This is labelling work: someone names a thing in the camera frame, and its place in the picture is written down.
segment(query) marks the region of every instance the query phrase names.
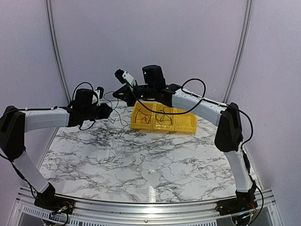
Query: light purple wall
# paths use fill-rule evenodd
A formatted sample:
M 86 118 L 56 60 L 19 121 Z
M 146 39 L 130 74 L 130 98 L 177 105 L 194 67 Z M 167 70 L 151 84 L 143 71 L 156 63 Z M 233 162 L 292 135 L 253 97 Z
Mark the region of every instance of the light purple wall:
M 0 111 L 16 107 L 64 105 L 50 45 L 44 1 L 0 1 Z M 53 129 L 29 132 L 25 146 L 37 164 Z M 8 223 L 22 181 L 0 158 L 0 219 Z
M 301 220 L 301 2 L 255 1 L 231 101 L 253 119 L 248 151 L 285 226 Z M 244 121 L 244 134 L 249 125 Z
M 142 67 L 162 66 L 167 83 L 202 78 L 222 100 L 234 64 L 245 0 L 53 1 L 70 90 L 82 81 L 120 88 L 117 69 L 143 82 Z M 188 86 L 201 93 L 202 84 Z

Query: cable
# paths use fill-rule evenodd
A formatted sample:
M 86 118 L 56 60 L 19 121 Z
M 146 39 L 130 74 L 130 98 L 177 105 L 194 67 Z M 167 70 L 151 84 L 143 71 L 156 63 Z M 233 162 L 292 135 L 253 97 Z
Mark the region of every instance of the cable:
M 169 113 L 171 112 L 171 110 L 170 110 L 170 108 L 169 107 L 163 107 L 163 109 L 162 110 L 159 110 L 158 112 L 163 112 L 163 113 L 166 113 L 165 111 L 164 111 L 164 109 L 165 108 L 167 108 L 167 109 L 169 109 Z M 160 119 L 158 119 L 158 114 L 156 113 L 155 114 L 155 119 L 156 119 L 156 121 L 160 124 L 160 125 L 162 125 L 162 122 L 164 122 L 164 121 L 170 121 L 170 124 L 169 124 L 169 126 L 171 126 L 172 124 L 173 124 L 173 120 L 172 120 L 172 118 L 168 115 L 168 114 L 163 114 L 162 116 L 161 116 L 161 118 Z
M 260 192 L 260 195 L 261 195 L 261 198 L 262 198 L 262 204 L 261 204 L 261 208 L 260 208 L 258 214 L 255 216 L 254 220 L 252 220 L 252 222 L 249 225 L 251 225 L 258 218 L 258 216 L 260 215 L 260 213 L 263 209 L 263 205 L 264 205 L 264 197 L 263 197 L 262 191 L 260 190 L 260 188 L 257 185 L 256 185 L 256 188 Z
M 124 119 L 121 119 L 121 116 L 120 116 L 119 112 L 116 111 L 116 108 L 118 107 L 118 104 L 119 104 L 119 99 L 117 98 L 117 104 L 116 104 L 116 106 L 113 108 L 113 103 L 112 103 L 109 99 L 105 98 L 105 95 L 107 95 L 107 94 L 109 94 L 109 93 L 113 93 L 113 92 L 115 92 L 115 91 L 110 91 L 110 92 L 105 93 L 105 94 L 103 95 L 103 98 L 104 98 L 105 100 L 107 100 L 107 101 L 110 102 L 112 110 L 115 111 L 115 112 L 118 114 L 119 120 L 120 120 L 120 124 L 121 124 L 122 126 L 124 126 L 124 127 L 125 127 L 125 126 L 128 126 L 128 122 L 125 121 Z
M 89 128 L 87 128 L 87 129 L 82 129 L 82 128 L 81 128 L 82 125 L 81 125 L 81 126 L 79 127 L 79 129 L 80 129 L 80 131 L 85 131 L 85 130 L 91 129 L 91 128 L 95 125 L 95 123 L 96 123 L 96 121 L 94 120 L 93 123 L 92 123 L 92 125 L 91 125 Z
M 203 98 L 204 98 L 204 96 L 205 96 L 205 94 L 206 94 L 206 85 L 205 85 L 205 83 L 204 83 L 201 79 L 196 79 L 196 78 L 194 78 L 194 79 L 189 79 L 189 80 L 187 80 L 187 81 L 181 86 L 181 89 L 184 88 L 184 85 L 185 85 L 185 84 L 187 84 L 189 81 L 192 81 L 192 80 L 197 80 L 197 81 L 202 82 L 202 84 L 204 85 L 203 95 L 202 95 L 200 101 L 199 101 L 196 105 L 194 105 L 194 106 L 193 106 L 191 109 L 189 109 L 188 111 L 181 112 L 181 113 L 162 113 L 162 112 L 156 112 L 156 111 L 153 111 L 152 109 L 149 109 L 147 106 L 145 106 L 145 105 L 144 105 L 144 104 L 136 97 L 136 95 L 134 94 L 134 92 L 133 92 L 132 89 L 131 89 L 131 88 L 134 88 L 134 87 L 133 87 L 131 84 L 129 84 L 127 81 L 126 81 L 126 83 L 127 83 L 127 85 L 130 87 L 130 91 L 131 91 L 132 95 L 135 97 L 135 99 L 136 99 L 136 100 L 137 100 L 144 108 L 146 108 L 146 109 L 149 110 L 150 112 L 157 113 L 157 114 L 166 114 L 166 115 L 180 115 L 180 114 L 187 114 L 187 113 L 191 112 L 193 109 L 195 109 L 195 108 L 202 102 L 202 100 L 203 100 Z
M 65 226 L 65 225 L 67 225 L 67 223 L 68 223 L 68 220 L 69 220 L 69 215 L 68 215 L 68 213 L 66 213 L 66 212 L 64 212 L 64 214 L 66 214 L 66 216 L 67 216 L 67 219 L 66 219 L 65 223 L 64 223 L 64 224 L 62 224 L 62 225 L 60 225 L 60 226 Z
M 143 117 L 143 118 L 140 118 L 140 119 L 138 119 L 138 120 L 141 120 L 141 123 L 143 123 L 143 124 L 149 124 L 150 121 L 151 121 L 151 115 L 150 115 L 150 114 L 145 114 L 145 113 L 143 113 L 143 112 L 141 111 L 141 108 L 139 108 L 138 111 L 137 111 L 137 114 L 136 114 L 136 116 L 135 116 L 135 123 L 137 123 L 137 116 L 138 116 L 138 113 L 139 113 L 139 112 L 141 112 L 141 113 L 144 115 L 144 117 Z
M 75 94 L 77 88 L 80 87 L 82 84 L 88 84 L 91 87 L 91 89 L 94 91 L 94 88 L 90 82 L 83 81 L 82 83 L 78 84 L 77 87 L 75 87 L 73 94 L 72 94 L 72 100 L 74 100 L 74 94 Z
M 116 106 L 113 108 L 113 103 L 112 103 L 109 99 L 105 98 L 105 95 L 107 95 L 107 94 L 109 94 L 109 93 L 114 93 L 114 92 L 115 92 L 115 91 L 110 91 L 110 92 L 107 92 L 107 93 L 105 93 L 105 94 L 103 95 L 103 98 L 104 98 L 105 100 L 107 100 L 108 102 L 110 102 L 111 108 L 112 108 L 113 111 L 118 107 L 119 99 L 117 98 L 117 104 L 116 104 Z
M 193 78 L 193 79 L 189 79 L 189 80 L 185 81 L 185 82 L 183 83 L 183 85 L 181 86 L 181 91 L 184 92 L 184 93 L 186 93 L 186 94 L 189 94 L 189 95 L 192 95 L 192 96 L 194 96 L 194 97 L 199 98 L 198 95 L 195 95 L 195 94 L 193 94 L 193 93 L 189 93 L 189 92 L 187 92 L 187 91 L 185 91 L 185 90 L 183 89 L 184 86 L 185 86 L 188 82 L 194 81 L 194 80 L 199 81 L 199 82 L 201 82 L 201 83 L 203 84 L 203 86 L 204 86 L 203 95 L 202 95 L 202 97 L 201 97 L 201 100 L 200 100 L 194 107 L 192 107 L 190 110 L 185 111 L 185 112 L 183 112 L 183 113 L 162 113 L 162 112 L 156 112 L 156 111 L 153 111 L 153 110 L 149 109 L 147 106 L 145 106 L 145 105 L 144 105 L 144 104 L 136 97 L 136 95 L 133 93 L 133 91 L 132 91 L 131 89 L 130 89 L 130 91 L 131 91 L 131 93 L 133 94 L 133 96 L 135 97 L 135 99 L 136 99 L 136 100 L 137 100 L 144 108 L 146 108 L 146 109 L 149 110 L 150 112 L 157 113 L 157 114 L 166 114 L 166 115 L 186 114 L 186 113 L 191 112 L 193 109 L 195 109 L 195 108 L 202 102 L 202 100 L 203 100 L 203 98 L 204 98 L 204 96 L 205 96 L 205 93 L 206 93 L 206 85 L 205 85 L 205 83 L 204 83 L 201 79 L 198 79 L 198 78 Z M 133 88 L 133 89 L 134 89 L 134 87 L 133 87 L 131 84 L 129 84 L 127 81 L 126 81 L 126 83 L 127 83 L 127 85 L 128 85 L 130 88 Z M 209 103 L 211 103 L 211 104 L 219 105 L 219 103 L 216 103 L 216 102 L 214 102 L 214 101 L 210 101 L 210 100 L 207 100 L 207 99 L 206 99 L 206 101 L 209 102 Z M 252 120 L 250 119 L 250 117 L 249 117 L 244 111 L 242 111 L 242 110 L 240 110 L 240 109 L 237 109 L 237 108 L 232 107 L 232 106 L 229 106 L 229 105 L 219 105 L 219 106 L 226 107 L 226 108 L 229 107 L 229 108 L 235 109 L 236 111 L 239 111 L 240 113 L 242 113 L 242 114 L 243 114 L 245 117 L 247 117 L 247 119 L 249 120 L 250 127 L 251 127 L 251 135 L 250 135 L 250 137 L 249 137 L 246 141 L 244 141 L 244 142 L 241 144 L 241 150 L 242 150 L 242 149 L 243 149 L 243 145 L 245 145 L 247 142 L 249 142 L 249 141 L 252 139 L 252 137 L 253 137 L 253 124 L 252 124 Z
M 72 107 L 72 104 L 73 104 L 73 101 L 74 101 L 74 94 L 76 92 L 76 90 L 78 89 L 79 86 L 81 86 L 82 84 L 88 84 L 90 87 L 91 87 L 91 90 L 93 91 L 93 95 L 96 97 L 97 101 L 95 104 L 98 103 L 99 101 L 99 98 L 98 98 L 98 95 L 95 93 L 94 91 L 94 88 L 92 86 L 92 84 L 90 82 L 87 82 L 87 81 L 83 81 L 81 82 L 80 84 L 77 85 L 77 87 L 75 87 L 74 91 L 73 91 L 73 94 L 72 94 L 72 101 L 67 105 L 68 108 Z
M 9 158 L 8 157 L 5 157 L 4 155 L 0 154 L 0 156 L 3 158 L 3 159 L 6 159 L 9 161 Z

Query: marble tabletop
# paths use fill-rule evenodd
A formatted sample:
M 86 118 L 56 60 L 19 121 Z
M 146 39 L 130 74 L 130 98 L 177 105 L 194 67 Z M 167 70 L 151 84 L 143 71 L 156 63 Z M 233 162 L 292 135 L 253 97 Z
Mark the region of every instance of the marble tabletop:
M 40 168 L 57 193 L 151 203 L 235 195 L 230 165 L 214 145 L 215 126 L 198 118 L 195 134 L 130 129 L 132 109 L 119 103 L 122 121 L 113 112 L 86 131 L 59 129 Z

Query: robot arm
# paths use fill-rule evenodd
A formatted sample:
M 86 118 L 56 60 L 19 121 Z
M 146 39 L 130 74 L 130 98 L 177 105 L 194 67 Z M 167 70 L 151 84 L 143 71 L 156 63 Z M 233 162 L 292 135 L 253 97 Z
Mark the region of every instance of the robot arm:
M 24 133 L 51 127 L 74 127 L 84 121 L 106 119 L 112 108 L 101 103 L 103 89 L 96 91 L 78 89 L 74 101 L 69 107 L 53 107 L 49 109 L 17 109 L 6 108 L 0 120 L 0 148 L 12 163 L 17 174 L 27 181 L 36 191 L 35 205 L 43 208 L 57 207 L 65 200 L 55 196 L 54 187 L 30 160 L 24 146 Z
M 190 111 L 217 126 L 214 143 L 229 161 L 236 182 L 237 197 L 220 202 L 216 210 L 221 215 L 226 215 L 251 209 L 252 205 L 257 207 L 254 196 L 256 183 L 249 175 L 250 163 L 241 149 L 243 136 L 237 104 L 226 105 L 196 95 L 179 85 L 166 85 L 161 67 L 157 65 L 144 67 L 143 75 L 146 85 L 137 85 L 128 72 L 117 70 L 116 78 L 126 84 L 114 92 L 113 96 L 125 101 L 128 106 L 134 106 L 140 100 L 157 101 L 168 107 Z

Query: yellow tray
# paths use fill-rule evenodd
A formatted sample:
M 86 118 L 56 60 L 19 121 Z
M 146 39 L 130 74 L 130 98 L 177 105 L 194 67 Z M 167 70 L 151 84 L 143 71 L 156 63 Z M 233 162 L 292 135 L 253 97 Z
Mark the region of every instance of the yellow tray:
M 143 102 L 145 106 L 156 112 L 181 113 L 184 110 L 170 108 L 156 102 Z M 163 115 L 153 113 L 144 108 L 138 101 L 131 115 L 131 128 L 164 132 L 195 133 L 197 117 L 192 113 L 180 115 Z

